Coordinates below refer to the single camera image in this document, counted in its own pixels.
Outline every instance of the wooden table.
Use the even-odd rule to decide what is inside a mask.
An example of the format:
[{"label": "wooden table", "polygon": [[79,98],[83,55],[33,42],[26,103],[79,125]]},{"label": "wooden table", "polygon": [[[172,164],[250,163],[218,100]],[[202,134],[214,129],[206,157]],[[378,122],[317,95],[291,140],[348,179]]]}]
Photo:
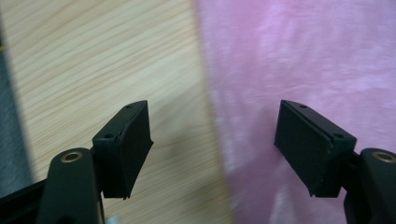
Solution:
[{"label": "wooden table", "polygon": [[148,100],[155,142],[122,223],[231,223],[193,2],[1,1],[35,179],[117,111]]}]

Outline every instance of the black mount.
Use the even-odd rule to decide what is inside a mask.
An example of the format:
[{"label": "black mount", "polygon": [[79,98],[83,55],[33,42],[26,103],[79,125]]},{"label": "black mount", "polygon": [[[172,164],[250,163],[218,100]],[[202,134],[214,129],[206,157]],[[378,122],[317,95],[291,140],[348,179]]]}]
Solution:
[{"label": "black mount", "polygon": [[275,145],[316,197],[344,200],[348,224],[396,223],[396,155],[366,148],[306,105],[282,100]]},{"label": "black mount", "polygon": [[0,223],[105,223],[105,198],[129,198],[153,144],[147,101],[127,105],[92,139],[93,148],[55,156],[48,177],[0,200]]}]

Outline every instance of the pink cloth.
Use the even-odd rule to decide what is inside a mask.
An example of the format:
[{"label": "pink cloth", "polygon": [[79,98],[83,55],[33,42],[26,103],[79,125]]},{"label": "pink cloth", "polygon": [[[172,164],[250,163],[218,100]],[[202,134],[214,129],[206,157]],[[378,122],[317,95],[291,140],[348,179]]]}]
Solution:
[{"label": "pink cloth", "polygon": [[396,1],[196,0],[236,223],[346,223],[273,146],[281,99],[396,152]]}]

